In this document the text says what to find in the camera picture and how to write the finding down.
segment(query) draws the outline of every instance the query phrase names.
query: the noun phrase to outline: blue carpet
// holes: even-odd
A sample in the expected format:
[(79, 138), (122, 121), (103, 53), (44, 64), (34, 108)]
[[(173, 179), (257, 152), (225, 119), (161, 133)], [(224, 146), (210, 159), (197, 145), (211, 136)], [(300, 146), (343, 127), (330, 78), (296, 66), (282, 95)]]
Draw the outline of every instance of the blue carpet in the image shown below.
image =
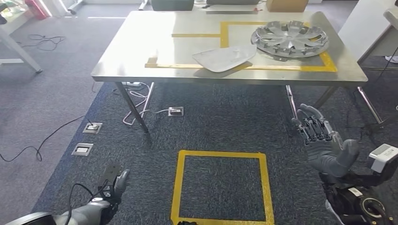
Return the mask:
[[(389, 80), (389, 75), (377, 85), (389, 85), (394, 80)], [(158, 83), (150, 109), (184, 106), (185, 116), (171, 118), (149, 113), (145, 118), (149, 134), (144, 134), (138, 124), (131, 128), (121, 123), (128, 109), (122, 97), (112, 93), (112, 88), (112, 84), (105, 84), (88, 112), (90, 120), (104, 123), (100, 134), (81, 134), (86, 122), (82, 123), (33, 211), (63, 213), (73, 183), (95, 189), (105, 166), (118, 162), (131, 169), (130, 185), (110, 224), (170, 224), (179, 150), (261, 152), (267, 155), (276, 224), (335, 224), (324, 208), (321, 182), (306, 162), (302, 141), (289, 136), (287, 118), (291, 112), (284, 87)], [(307, 104), (313, 103), (324, 89), (293, 87), (296, 102)], [(380, 94), (372, 90), (375, 87), (369, 88), (372, 96)], [(322, 111), (343, 139), (360, 137), (359, 128), (346, 127), (347, 115), (350, 126), (362, 126), (371, 120), (361, 101), (354, 107), (352, 91), (343, 88)], [(397, 146), (397, 134), (395, 126), (389, 126), (374, 138)], [(90, 156), (70, 155), (78, 142), (94, 143)], [(360, 161), (375, 148), (366, 135), (360, 147)], [(353, 169), (369, 172), (360, 162)], [(180, 217), (267, 220), (259, 179), (255, 160), (190, 157), (184, 168)], [(397, 182), (395, 175), (377, 188), (395, 216)], [(88, 199), (84, 191), (76, 191), (73, 206), (81, 206)]]

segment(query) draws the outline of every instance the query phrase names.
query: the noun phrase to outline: black cable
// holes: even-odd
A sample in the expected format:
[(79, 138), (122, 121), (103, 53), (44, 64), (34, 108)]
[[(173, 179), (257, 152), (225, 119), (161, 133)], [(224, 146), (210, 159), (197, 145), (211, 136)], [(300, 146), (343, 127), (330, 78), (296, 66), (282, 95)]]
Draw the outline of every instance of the black cable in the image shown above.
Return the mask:
[[(126, 89), (127, 92), (129, 92), (130, 90), (138, 91), (138, 90), (143, 90), (145, 88), (145, 85), (141, 85), (140, 88), (132, 88), (131, 86), (124, 88)], [(112, 93), (114, 93), (115, 95), (120, 95), (120, 93), (118, 93), (117, 91), (119, 91), (117, 88), (113, 89)]]
[(85, 116), (80, 116), (80, 117), (78, 117), (78, 118), (76, 118), (76, 119), (74, 119), (74, 120), (71, 120), (71, 121), (69, 121), (69, 122), (63, 124), (63, 125), (60, 126), (59, 128), (57, 128), (54, 132), (52, 132), (49, 136), (47, 136), (47, 137), (41, 142), (41, 144), (40, 144), (40, 146), (39, 146), (38, 148), (36, 148), (36, 147), (34, 147), (34, 146), (28, 146), (28, 147), (24, 148), (21, 152), (19, 152), (19, 153), (18, 153), (14, 158), (12, 158), (11, 160), (5, 159), (1, 154), (0, 154), (0, 158), (1, 158), (3, 161), (9, 163), (9, 162), (14, 161), (16, 158), (18, 158), (25, 150), (27, 150), (27, 149), (29, 149), (29, 148), (33, 148), (33, 149), (36, 151), (36, 158), (37, 158), (37, 160), (38, 160), (39, 162), (41, 162), (43, 158), (42, 158), (42, 156), (41, 156), (41, 154), (40, 154), (40, 149), (43, 147), (44, 143), (45, 143), (51, 136), (53, 136), (57, 131), (59, 131), (61, 128), (63, 128), (64, 126), (68, 125), (69, 123), (75, 122), (76, 120), (78, 120), (78, 119), (80, 119), (80, 118), (82, 118), (82, 117), (85, 117)]
[(95, 85), (95, 81), (94, 81), (94, 82), (92, 82), (92, 86), (91, 86), (91, 92), (92, 92), (92, 93), (97, 93), (96, 91), (94, 91), (94, 85)]
[(396, 67), (388, 67), (386, 69), (384, 68), (378, 68), (378, 67), (361, 67), (362, 70), (386, 70), (386, 71), (397, 71), (398, 68)]
[(392, 54), (391, 58), (388, 60), (387, 65), (383, 68), (382, 72), (380, 73), (380, 75), (378, 76), (378, 78), (377, 78), (373, 83), (376, 83), (376, 82), (383, 76), (384, 72), (386, 71), (388, 65), (390, 64), (392, 58), (395, 56), (395, 53), (397, 53), (397, 51), (398, 51), (398, 46), (397, 46), (397, 48), (395, 49), (394, 53)]
[[(30, 34), (30, 35), (28, 35), (28, 38), (30, 40), (35, 40), (35, 41), (39, 41), (39, 42), (35, 45), (23, 45), (23, 46), (21, 46), (22, 48), (37, 47), (37, 49), (40, 49), (42, 51), (49, 51), (49, 52), (54, 51), (57, 48), (58, 44), (66, 39), (65, 36), (46, 37), (45, 35), (40, 35), (40, 34)], [(43, 43), (46, 43), (46, 42), (52, 42), (54, 44), (54, 48), (52, 48), (52, 49), (40, 48), (40, 45), (42, 45)]]
[(108, 183), (108, 180), (105, 180), (105, 181), (104, 181), (104, 184), (103, 184), (102, 187), (101, 187), (101, 189), (100, 189), (98, 192), (96, 192), (95, 194), (93, 194), (93, 193), (92, 193), (86, 186), (84, 186), (83, 184), (79, 184), (79, 183), (74, 184), (74, 185), (72, 186), (72, 189), (71, 189), (70, 192), (69, 192), (69, 197), (68, 197), (68, 218), (66, 219), (65, 225), (68, 225), (68, 223), (69, 223), (69, 221), (70, 221), (70, 218), (72, 217), (72, 203), (70, 202), (70, 200), (72, 199), (73, 188), (74, 188), (75, 186), (81, 186), (82, 188), (84, 188), (88, 193), (90, 193), (90, 195), (91, 195), (90, 201), (91, 201), (95, 196), (97, 196), (101, 191), (104, 190), (104, 188), (106, 187), (106, 184), (107, 184), (107, 183)]
[(82, 188), (84, 188), (88, 193), (90, 193), (91, 198), (93, 198), (93, 196), (94, 196), (94, 195), (92, 194), (92, 192), (91, 192), (86, 186), (84, 186), (83, 184), (79, 184), (79, 183), (74, 184), (74, 185), (72, 186), (72, 189), (71, 189), (70, 192), (69, 192), (69, 197), (68, 197), (68, 218), (66, 219), (65, 225), (68, 225), (68, 223), (69, 223), (69, 221), (70, 221), (70, 218), (72, 217), (72, 203), (70, 203), (70, 200), (71, 200), (71, 198), (72, 198), (73, 189), (74, 189), (76, 186), (81, 186)]
[[(357, 98), (355, 96), (355, 92), (356, 91), (357, 91), (357, 89), (352, 92), (353, 101), (355, 103), (357, 102)], [(368, 136), (370, 142), (377, 148), (380, 145), (376, 143), (376, 140), (373, 137), (373, 132), (371, 130), (369, 130), (369, 126), (371, 124), (364, 125), (364, 126), (349, 126), (348, 120), (349, 120), (349, 117), (350, 117), (350, 111), (351, 111), (351, 109), (353, 107), (354, 107), (354, 105), (352, 105), (347, 111), (347, 115), (346, 115), (346, 118), (345, 118), (345, 127), (346, 128), (360, 128), (360, 138), (359, 138), (358, 142), (362, 141), (363, 135), (365, 134), (366, 136)]]
[(101, 192), (104, 190), (104, 188), (106, 187), (107, 183), (108, 183), (108, 180), (105, 180), (104, 183), (103, 183), (102, 186), (101, 186), (101, 189), (100, 189), (99, 191), (97, 191), (97, 192), (91, 197), (90, 201), (91, 201), (95, 196), (97, 196), (99, 193), (101, 193)]

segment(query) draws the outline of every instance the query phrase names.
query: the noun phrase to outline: metal stand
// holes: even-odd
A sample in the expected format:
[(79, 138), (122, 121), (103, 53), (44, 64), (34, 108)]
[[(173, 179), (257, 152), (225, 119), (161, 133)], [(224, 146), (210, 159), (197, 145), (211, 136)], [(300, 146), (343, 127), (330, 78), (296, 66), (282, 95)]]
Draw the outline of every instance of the metal stand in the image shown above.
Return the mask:
[(148, 4), (148, 0), (142, 0), (142, 3), (141, 3), (141, 5), (139, 5), (138, 10), (143, 11), (147, 4)]
[[(129, 94), (127, 93), (126, 89), (124, 88), (123, 84), (121, 82), (115, 82), (115, 84), (116, 84), (118, 90), (120, 91), (120, 94), (123, 96), (124, 100), (126, 100), (127, 105), (129, 106), (129, 108), (131, 110), (131, 113), (134, 115), (136, 120), (141, 124), (141, 127), (144, 130), (144, 132), (146, 132), (146, 133), (149, 132), (148, 127), (146, 127), (146, 124), (144, 122), (145, 112), (143, 113), (143, 115), (141, 117), (141, 115), (139, 114), (139, 112), (136, 109), (135, 104), (133, 103)], [(151, 87), (149, 88), (148, 98), (146, 99), (146, 102), (144, 105), (144, 110), (146, 110), (149, 105), (149, 101), (151, 99), (151, 94), (152, 94), (154, 85), (155, 84), (152, 82)]]
[(293, 94), (291, 92), (290, 85), (286, 86), (286, 92), (287, 92), (287, 98), (289, 98), (291, 112), (293, 113), (294, 118), (298, 119), (296, 105), (294, 104)]
[[(375, 41), (373, 43), (373, 45), (362, 55), (362, 57), (358, 60), (358, 64), (361, 65), (361, 63), (363, 61), (365, 61), (373, 52), (373, 50), (377, 47), (377, 45), (382, 42), (382, 40), (384, 39), (384, 37), (386, 37), (388, 31), (385, 32), (381, 37), (379, 37), (379, 39), (377, 41)], [(362, 87), (357, 87), (358, 92), (361, 94), (363, 100), (365, 101), (367, 107), (369, 108), (370, 112), (372, 113), (373, 117), (375, 118), (377, 124), (372, 124), (369, 125), (369, 128), (373, 131), (377, 131), (381, 128), (383, 128), (383, 126), (388, 125), (393, 123), (394, 121), (398, 120), (398, 113), (397, 115), (394, 115), (386, 120), (383, 120), (379, 113), (377, 113), (377, 110), (375, 109), (375, 107), (373, 106), (372, 102), (370, 101), (370, 99), (367, 97), (365, 91), (362, 89)]]
[[(322, 94), (322, 96), (316, 101), (314, 107), (317, 109), (320, 108), (337, 89), (338, 87), (335, 86), (328, 87), (328, 89), (326, 89), (326, 91)], [(286, 85), (286, 92), (287, 92), (287, 97), (289, 98), (291, 112), (293, 113), (294, 118), (298, 119), (296, 105), (294, 104), (293, 93), (291, 92), (290, 85)]]
[(314, 107), (319, 109), (325, 102), (330, 98), (330, 96), (335, 93), (335, 91), (338, 89), (338, 87), (332, 86), (328, 87), (326, 91), (322, 94), (322, 96), (315, 102)]
[(0, 59), (0, 65), (2, 63), (27, 63), (36, 73), (42, 72), (42, 69), (37, 62), (22, 49), (17, 42), (15, 42), (1, 27), (0, 27), (0, 38), (4, 43), (14, 50), (21, 59)]

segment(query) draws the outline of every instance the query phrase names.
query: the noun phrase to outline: table leg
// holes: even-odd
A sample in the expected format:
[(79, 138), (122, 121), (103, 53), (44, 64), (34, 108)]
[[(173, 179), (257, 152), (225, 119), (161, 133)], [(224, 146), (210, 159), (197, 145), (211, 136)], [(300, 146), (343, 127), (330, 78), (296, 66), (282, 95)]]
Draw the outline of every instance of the table leg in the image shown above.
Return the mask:
[(293, 113), (294, 118), (297, 119), (297, 110), (296, 105), (294, 104), (293, 93), (291, 92), (290, 85), (286, 86), (287, 98), (289, 98), (291, 112)]
[(142, 3), (141, 3), (141, 5), (139, 5), (138, 10), (143, 11), (147, 4), (148, 4), (148, 0), (142, 0)]
[(123, 84), (121, 82), (115, 82), (118, 90), (120, 91), (120, 94), (123, 96), (124, 100), (126, 100), (127, 105), (129, 106), (131, 113), (133, 113), (134, 117), (136, 120), (141, 124), (142, 129), (144, 132), (148, 132), (148, 128), (145, 125), (144, 120), (142, 119), (141, 115), (136, 109), (136, 106), (134, 105), (133, 101), (131, 100), (129, 94), (126, 92), (126, 89), (124, 88)]
[(369, 108), (370, 112), (372, 115), (375, 117), (376, 121), (378, 124), (381, 124), (383, 122), (382, 118), (380, 118), (379, 114), (377, 113), (375, 107), (373, 106), (372, 102), (370, 99), (367, 97), (365, 91), (362, 89), (362, 87), (357, 87), (357, 90), (361, 94), (363, 100), (365, 101), (367, 107)]
[(144, 109), (143, 109), (144, 112), (142, 113), (142, 119), (145, 119), (145, 115), (146, 115), (145, 111), (148, 109), (149, 102), (151, 101), (152, 92), (153, 92), (154, 87), (155, 87), (155, 83), (152, 82), (151, 86), (149, 87), (148, 95), (146, 97), (146, 102), (145, 102)]
[(398, 120), (398, 112), (396, 112), (393, 116), (387, 118), (386, 120), (383, 120), (381, 123), (371, 124), (369, 125), (369, 127), (372, 129), (372, 131), (377, 131), (391, 123), (397, 122), (397, 120)]
[(0, 38), (6, 45), (11, 47), (25, 63), (32, 67), (36, 73), (42, 72), (42, 69), (37, 62), (28, 53), (26, 53), (26, 51), (22, 49), (19, 44), (15, 42), (2, 28), (0, 28)]
[(326, 91), (322, 94), (322, 96), (315, 102), (314, 107), (319, 109), (325, 102), (330, 98), (330, 96), (335, 93), (335, 91), (338, 89), (336, 86), (331, 86), (326, 89)]

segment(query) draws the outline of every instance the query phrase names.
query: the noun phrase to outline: gray carpet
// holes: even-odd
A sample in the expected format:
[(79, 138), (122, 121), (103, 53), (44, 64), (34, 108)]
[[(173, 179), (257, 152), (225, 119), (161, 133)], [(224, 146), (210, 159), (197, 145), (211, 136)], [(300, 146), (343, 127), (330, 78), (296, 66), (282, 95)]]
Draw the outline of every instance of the gray carpet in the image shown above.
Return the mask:
[[(386, 73), (388, 83), (391, 83), (390, 75)], [(180, 149), (261, 152), (267, 155), (276, 224), (335, 224), (324, 208), (321, 182), (306, 162), (302, 141), (288, 135), (290, 109), (284, 87), (159, 83), (153, 93), (151, 110), (184, 106), (186, 115), (170, 118), (148, 114), (145, 120), (149, 135), (143, 134), (138, 125), (134, 128), (123, 125), (121, 118), (127, 110), (123, 99), (112, 94), (112, 84), (102, 89), (106, 97), (103, 101), (97, 98), (94, 101), (97, 106), (92, 110), (96, 114), (93, 120), (103, 122), (104, 127), (99, 135), (82, 135), (74, 140), (95, 143), (93, 152), (89, 157), (72, 157), (70, 153), (75, 144), (72, 142), (34, 210), (64, 212), (73, 183), (95, 188), (105, 165), (119, 162), (131, 169), (130, 185), (111, 224), (169, 224)], [(310, 104), (324, 88), (293, 87), (293, 90), (298, 103)], [(369, 94), (377, 96), (374, 91)], [(344, 139), (360, 137), (360, 128), (346, 128), (348, 112), (350, 126), (362, 126), (365, 120), (371, 119), (366, 110), (360, 113), (358, 109), (363, 108), (363, 104), (358, 102), (355, 107), (351, 92), (339, 89), (322, 107)], [(374, 138), (397, 146), (397, 134), (396, 127), (389, 126)], [(375, 148), (366, 135), (360, 147), (359, 161), (365, 160)], [(369, 172), (360, 162), (353, 168), (360, 173)], [(255, 160), (189, 157), (184, 171), (181, 217), (264, 219)], [(395, 175), (377, 188), (394, 216), (398, 215), (397, 182), (398, 175)], [(85, 204), (86, 199), (84, 191), (76, 191), (73, 205)]]
[[(25, 65), (0, 67), (0, 153), (5, 158), (13, 158), (26, 146), (38, 147), (60, 125), (86, 114), (96, 96), (90, 72), (124, 21), (88, 17), (123, 17), (137, 9), (138, 5), (85, 5), (77, 18), (32, 19), (11, 35), (22, 45), (37, 43), (29, 40), (29, 34), (66, 39), (52, 52), (24, 48), (43, 68), (41, 74)], [(0, 58), (14, 56), (0, 43)], [(33, 150), (12, 163), (0, 161), (0, 224), (31, 211), (78, 126), (79, 122), (72, 123), (47, 141), (43, 162), (35, 160)]]

